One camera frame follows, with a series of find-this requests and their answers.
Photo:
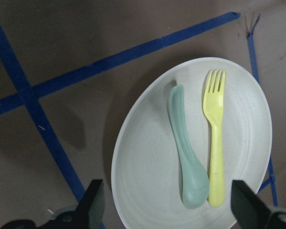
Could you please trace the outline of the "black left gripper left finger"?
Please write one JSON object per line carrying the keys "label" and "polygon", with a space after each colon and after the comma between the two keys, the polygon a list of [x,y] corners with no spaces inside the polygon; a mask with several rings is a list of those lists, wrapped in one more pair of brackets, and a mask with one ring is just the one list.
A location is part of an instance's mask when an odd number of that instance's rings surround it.
{"label": "black left gripper left finger", "polygon": [[71,229],[100,229],[104,214],[104,184],[102,179],[93,180],[77,206]]}

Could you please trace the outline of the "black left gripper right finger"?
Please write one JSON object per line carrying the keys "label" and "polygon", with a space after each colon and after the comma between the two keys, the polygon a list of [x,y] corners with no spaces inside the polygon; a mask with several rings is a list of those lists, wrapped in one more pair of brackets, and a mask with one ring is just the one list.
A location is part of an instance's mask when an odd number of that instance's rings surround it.
{"label": "black left gripper right finger", "polygon": [[242,180],[232,181],[231,211],[243,229],[275,229],[276,218]]}

